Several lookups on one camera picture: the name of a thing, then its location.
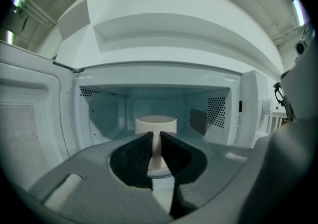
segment white cylindrical object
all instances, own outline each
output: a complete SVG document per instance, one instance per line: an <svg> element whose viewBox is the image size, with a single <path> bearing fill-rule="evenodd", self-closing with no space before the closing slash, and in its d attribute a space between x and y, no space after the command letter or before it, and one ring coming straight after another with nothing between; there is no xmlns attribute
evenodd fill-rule
<svg viewBox="0 0 318 224"><path fill-rule="evenodd" d="M160 132L177 133L177 119L162 115L149 115L136 118L135 134L152 131L153 137L153 157L150 161L150 169L159 169L166 167L161 156L161 138Z"/></svg>

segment open door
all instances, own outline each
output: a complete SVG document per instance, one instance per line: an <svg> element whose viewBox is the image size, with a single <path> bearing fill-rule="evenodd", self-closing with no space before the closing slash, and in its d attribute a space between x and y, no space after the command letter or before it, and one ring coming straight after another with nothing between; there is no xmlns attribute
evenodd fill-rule
<svg viewBox="0 0 318 224"><path fill-rule="evenodd" d="M0 165L25 190L77 152L72 68L0 42Z"/></svg>

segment perforated vent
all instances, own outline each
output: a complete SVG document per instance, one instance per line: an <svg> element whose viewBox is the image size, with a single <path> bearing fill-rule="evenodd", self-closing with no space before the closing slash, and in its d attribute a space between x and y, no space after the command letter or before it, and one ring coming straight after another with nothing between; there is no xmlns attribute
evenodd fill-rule
<svg viewBox="0 0 318 224"><path fill-rule="evenodd" d="M102 88L101 88L101 87L98 87L98 86L90 86L89 88L97 89L97 90L102 90Z"/></svg>
<svg viewBox="0 0 318 224"><path fill-rule="evenodd" d="M0 164L8 179L22 188L50 170L39 142L33 103L0 102Z"/></svg>
<svg viewBox="0 0 318 224"><path fill-rule="evenodd" d="M184 112L184 128L187 128L187 100L184 102L185 105L185 112Z"/></svg>
<svg viewBox="0 0 318 224"><path fill-rule="evenodd" d="M208 98L208 123L224 128L225 97Z"/></svg>
<svg viewBox="0 0 318 224"><path fill-rule="evenodd" d="M138 144L134 148L127 151L127 163L130 167L139 169L141 163L145 160L145 156L151 155L152 143L150 140L144 140L142 143Z"/></svg>
<svg viewBox="0 0 318 224"><path fill-rule="evenodd" d="M80 88L80 96L91 97L93 93L100 93L100 91Z"/></svg>

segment white wall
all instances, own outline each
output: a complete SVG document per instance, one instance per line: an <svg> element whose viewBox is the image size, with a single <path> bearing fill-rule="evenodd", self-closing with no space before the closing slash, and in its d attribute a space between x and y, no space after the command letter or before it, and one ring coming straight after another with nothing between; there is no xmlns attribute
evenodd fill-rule
<svg viewBox="0 0 318 224"><path fill-rule="evenodd" d="M99 23L128 15L170 13L220 25L255 46L282 73L279 52L263 28L229 0L112 0Z"/></svg>
<svg viewBox="0 0 318 224"><path fill-rule="evenodd" d="M57 55L61 44L62 37L57 25L55 25L46 36L46 38L43 40L41 45L39 45L35 53L45 58L51 59Z"/></svg>
<svg viewBox="0 0 318 224"><path fill-rule="evenodd" d="M282 57L285 71L292 69L295 66L295 59L298 56L295 45L300 40L300 37L296 37L291 41L285 43L280 49L279 53Z"/></svg>
<svg viewBox="0 0 318 224"><path fill-rule="evenodd" d="M56 57L57 62L74 68L74 61L77 57L82 39L83 39L88 27L89 27L89 25L76 31L74 34L72 34L70 37L68 37L66 40L64 40L62 42L61 47L59 49L58 56ZM90 52L85 53L85 55L87 57L89 57Z"/></svg>

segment white surface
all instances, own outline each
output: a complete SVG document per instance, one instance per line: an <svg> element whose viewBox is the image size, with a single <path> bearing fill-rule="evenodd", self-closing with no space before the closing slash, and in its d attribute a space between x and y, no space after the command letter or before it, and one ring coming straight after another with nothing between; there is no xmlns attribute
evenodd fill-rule
<svg viewBox="0 0 318 224"><path fill-rule="evenodd" d="M84 96L83 91L92 91ZM71 116L78 150L116 139L127 129L125 96L94 87L74 87L71 93Z"/></svg>
<svg viewBox="0 0 318 224"><path fill-rule="evenodd" d="M44 206L58 213L68 199L68 196L76 189L81 180L82 178L79 175L70 174L65 182L54 190L52 195L44 202Z"/></svg>
<svg viewBox="0 0 318 224"><path fill-rule="evenodd" d="M56 57L57 62L74 68L74 61L77 57L80 44L88 27L88 25L83 27L62 42L58 55Z"/></svg>
<svg viewBox="0 0 318 224"><path fill-rule="evenodd" d="M237 154L232 153L232 152L228 152L225 155L225 158L228 158L230 160L237 161L237 162L240 162L240 163L244 163L247 160L247 157L242 156L242 155L237 155Z"/></svg>
<svg viewBox="0 0 318 224"><path fill-rule="evenodd" d="M159 169L167 167L161 156L160 132L177 133L177 119L169 116L148 115L136 118L135 133L141 134L153 132L153 156L149 163L149 169Z"/></svg>
<svg viewBox="0 0 318 224"><path fill-rule="evenodd" d="M273 78L278 78L283 71L276 46L268 38L263 29L243 10L228 0L86 1L90 22L99 21L99 31L111 29L109 27L110 19L118 21L115 24L117 26L115 30L119 29L118 25L125 25L125 27L120 32L120 35L117 36L117 39L111 39L109 42L109 40L103 40L103 37L96 34L96 31L93 29L95 23L91 23L91 27L86 32L85 37L77 40L82 41L82 44L79 45L76 58L68 59L69 55L67 52L65 58L63 55L59 57L59 62L70 67L83 68L100 64L131 61L171 61L212 65L240 73L257 69ZM214 9L215 4L223 9ZM210 39L208 41L206 39L197 39L197 36L194 35L180 35L184 34L184 29L182 28L184 24L177 24L177 20L173 20L172 23L165 22L160 24L162 28L159 31L162 34L160 37L153 36L153 32L158 31L158 29L156 30L154 25L148 23L146 18L142 22L143 17L140 17L141 22L137 24L142 29L130 27L134 20L130 20L129 24L122 22L128 18L125 16L138 16L142 14L145 17L149 17L153 16L154 13L165 13L166 15L180 17L188 16L196 20L206 21L207 24L205 25L210 25L210 30L207 32L213 32L213 30L218 32L216 27L218 26L228 31L228 34L222 34L221 32L213 34L209 36ZM172 26L177 33L175 36L169 36L163 31ZM146 32L146 36L140 36L141 32L145 30L148 31ZM228 36L233 34L239 36L244 41L237 39L231 43L227 43ZM93 50L90 52L91 55L87 55L87 50Z"/></svg>
<svg viewBox="0 0 318 224"><path fill-rule="evenodd" d="M66 14L60 17L57 26L63 41L75 32L90 24L87 0L82 1Z"/></svg>
<svg viewBox="0 0 318 224"><path fill-rule="evenodd" d="M76 0L71 6L69 6L67 10L65 10L65 12L61 15L60 18L62 18L64 15L66 15L69 11L71 11L73 8L75 8L77 5L79 5L83 1L85 0Z"/></svg>
<svg viewBox="0 0 318 224"><path fill-rule="evenodd" d="M296 12L297 12L299 26L302 26L306 23L304 7L301 4L300 0L293 0L293 5L294 5Z"/></svg>
<svg viewBox="0 0 318 224"><path fill-rule="evenodd" d="M101 86L101 88L108 92L115 92L119 94L129 95L130 97L136 95L165 95L169 94L171 96L178 96L178 95L190 95L190 94L198 94L204 93L211 90L222 90L222 87L209 87L208 89L204 88L187 88L187 87L137 87L135 85L126 86L126 87L112 87L110 86Z"/></svg>
<svg viewBox="0 0 318 224"><path fill-rule="evenodd" d="M45 73L0 63L1 164L28 189L69 158L60 114L60 82Z"/></svg>
<svg viewBox="0 0 318 224"><path fill-rule="evenodd" d="M229 129L222 130L222 128L215 127L211 130L210 140L215 143L229 144L234 141L236 136L236 126L237 119L239 115L239 74L220 70L216 68L202 67L202 66L190 66L183 64L165 64L165 63L134 63L134 64L121 64L121 65L106 65L94 68L87 68L85 71L75 74L74 81L72 83L72 95L71 95L71 105L72 105L72 127L75 132L75 138L79 149L84 149L86 147L92 146L93 141L91 138L91 128L89 126L89 100L86 101L80 96L79 87L89 86L98 88L119 87L120 92L123 94L128 94L130 91L122 91L124 87L128 87L131 90L134 86L139 87L161 87L166 88L166 92L156 91L158 96L162 96L162 99L154 99L153 95L145 91L139 91L136 88L134 93L139 93L140 98L133 101L134 96L127 97L128 106L128 130L133 130L135 128L134 120L139 116L150 115L150 111L156 111L159 115L169 115L175 116L176 111L183 110L180 92L179 99L181 101L181 107L179 108L179 102L177 101L177 96L175 90L172 91L173 97L169 96L169 88L196 88L203 89L203 92L210 92L210 94L202 95L198 98L199 101L193 101L193 108L200 108L205 110L207 108L207 98L208 97L225 97L228 95L226 110L229 114L226 116L225 126ZM185 94L191 94L191 91L185 91ZM165 98L170 100L175 100L175 102L166 102ZM142 106L142 101L146 100L146 105ZM163 101L164 108L161 108L160 103ZM171 104L176 103L177 106L172 106L173 108L167 110L167 104L170 108ZM177 117L180 121L178 126L184 128L184 113L180 113ZM119 121L126 121L127 118L123 115ZM196 138L202 139L202 135L196 133L194 135Z"/></svg>
<svg viewBox="0 0 318 224"><path fill-rule="evenodd" d="M278 50L264 30L229 0L112 0L100 22L142 13L188 15L218 24L256 46L280 72L283 71Z"/></svg>
<svg viewBox="0 0 318 224"><path fill-rule="evenodd" d="M35 52L51 59L58 54L62 41L59 28L55 25Z"/></svg>
<svg viewBox="0 0 318 224"><path fill-rule="evenodd" d="M170 212L174 189L174 177L153 179L153 196L166 213Z"/></svg>
<svg viewBox="0 0 318 224"><path fill-rule="evenodd" d="M52 75L57 79L60 84L60 89L52 91L52 94L57 94L56 99L59 99L59 104L52 106L52 103L50 103L49 105L50 108L53 108L53 113L60 113L58 119L60 120L59 124L62 126L63 133L59 140L64 139L69 154L75 154L77 150L72 132L70 110L70 90L73 71L54 65L52 60L33 54L24 49L8 45L1 41L0 54L0 62L2 63L26 68L33 72L42 72ZM46 119L53 119L53 116L48 116L50 113L51 111L46 112L43 116L46 117Z"/></svg>
<svg viewBox="0 0 318 224"><path fill-rule="evenodd" d="M241 76L242 112L238 118L236 146L252 147L258 139L257 133L267 132L272 112L269 90L266 76L256 71Z"/></svg>

